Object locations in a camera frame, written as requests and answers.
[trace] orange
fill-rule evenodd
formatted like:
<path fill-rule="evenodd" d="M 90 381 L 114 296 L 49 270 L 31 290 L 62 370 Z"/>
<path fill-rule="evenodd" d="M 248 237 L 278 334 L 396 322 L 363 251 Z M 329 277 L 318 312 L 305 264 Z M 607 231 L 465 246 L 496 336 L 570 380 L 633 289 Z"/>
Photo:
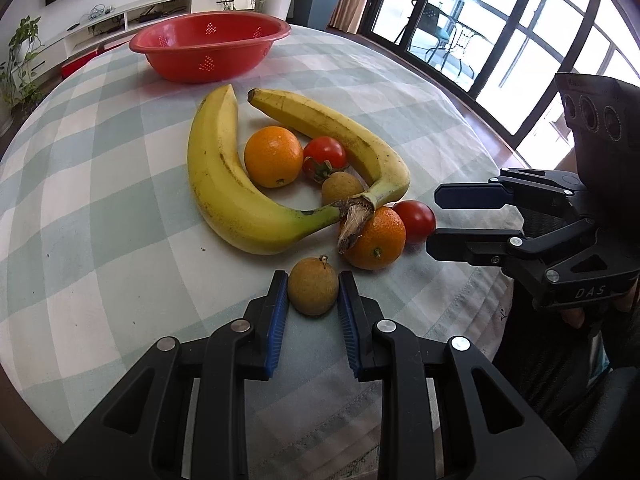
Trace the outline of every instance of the orange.
<path fill-rule="evenodd" d="M 302 146 L 280 126 L 255 132 L 244 147 L 246 172 L 259 186 L 280 187 L 293 182 L 302 169 Z"/>
<path fill-rule="evenodd" d="M 354 267 L 383 269 L 402 254 L 405 238 L 406 231 L 398 213 L 382 206 L 365 224 L 362 234 L 344 257 Z"/>

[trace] camera lens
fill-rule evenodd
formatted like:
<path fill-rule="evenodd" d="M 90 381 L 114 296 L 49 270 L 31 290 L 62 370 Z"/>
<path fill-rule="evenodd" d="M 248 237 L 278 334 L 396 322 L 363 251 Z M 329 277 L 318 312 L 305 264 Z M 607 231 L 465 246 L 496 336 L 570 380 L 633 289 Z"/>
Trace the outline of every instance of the camera lens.
<path fill-rule="evenodd" d="M 611 137 L 612 140 L 620 140 L 622 128 L 620 126 L 620 118 L 618 118 L 616 111 L 612 107 L 607 106 L 604 109 L 602 117 L 609 137 Z"/>
<path fill-rule="evenodd" d="M 598 129 L 598 114 L 596 113 L 596 107 L 591 102 L 591 99 L 584 95 L 580 97 L 580 111 L 582 112 L 582 118 L 587 124 L 587 128 L 590 130 Z"/>
<path fill-rule="evenodd" d="M 569 117 L 575 119 L 575 104 L 574 100 L 571 99 L 571 96 L 569 95 L 564 96 L 564 111 L 569 115 Z"/>

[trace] banana stem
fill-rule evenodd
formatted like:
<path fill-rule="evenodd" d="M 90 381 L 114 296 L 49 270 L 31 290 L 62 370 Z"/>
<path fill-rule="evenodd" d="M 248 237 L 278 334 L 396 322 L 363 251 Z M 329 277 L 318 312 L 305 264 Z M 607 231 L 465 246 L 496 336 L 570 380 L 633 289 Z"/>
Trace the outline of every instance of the banana stem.
<path fill-rule="evenodd" d="M 373 204 L 363 196 L 339 200 L 334 205 L 340 208 L 340 218 L 344 218 L 337 247 L 338 254 L 344 254 L 354 246 L 375 209 Z"/>

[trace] person's hand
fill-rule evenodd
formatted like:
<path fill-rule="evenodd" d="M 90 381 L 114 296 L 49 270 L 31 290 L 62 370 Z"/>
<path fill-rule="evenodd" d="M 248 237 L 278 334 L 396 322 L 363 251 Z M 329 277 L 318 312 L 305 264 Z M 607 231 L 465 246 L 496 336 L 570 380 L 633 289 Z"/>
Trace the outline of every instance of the person's hand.
<path fill-rule="evenodd" d="M 631 290 L 626 296 L 617 298 L 613 301 L 613 305 L 620 312 L 629 312 L 633 306 L 634 298 L 636 297 L 636 288 L 638 287 L 638 281 L 631 287 Z M 565 323 L 574 327 L 580 328 L 584 324 L 584 310 L 581 308 L 568 308 L 567 310 L 561 310 L 560 316 Z"/>

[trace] banana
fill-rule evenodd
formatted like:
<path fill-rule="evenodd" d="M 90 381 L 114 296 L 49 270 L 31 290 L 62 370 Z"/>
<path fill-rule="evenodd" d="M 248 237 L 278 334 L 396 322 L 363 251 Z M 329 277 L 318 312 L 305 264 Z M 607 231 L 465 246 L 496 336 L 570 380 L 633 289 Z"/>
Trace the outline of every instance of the banana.
<path fill-rule="evenodd" d="M 272 119 L 315 139 L 329 136 L 347 150 L 349 162 L 369 189 L 337 203 L 346 216 L 338 240 L 338 252 L 351 247 L 366 221 L 382 205 L 400 200 L 409 188 L 411 176 L 400 156 L 378 136 L 356 121 L 312 99 L 284 90 L 254 88 L 249 103 Z"/>
<path fill-rule="evenodd" d="M 226 85 L 200 104 L 189 135 L 189 183 L 207 224 L 222 239 L 248 253 L 276 254 L 340 219 L 335 206 L 298 211 L 263 195 L 240 163 L 237 129 L 238 101 Z"/>

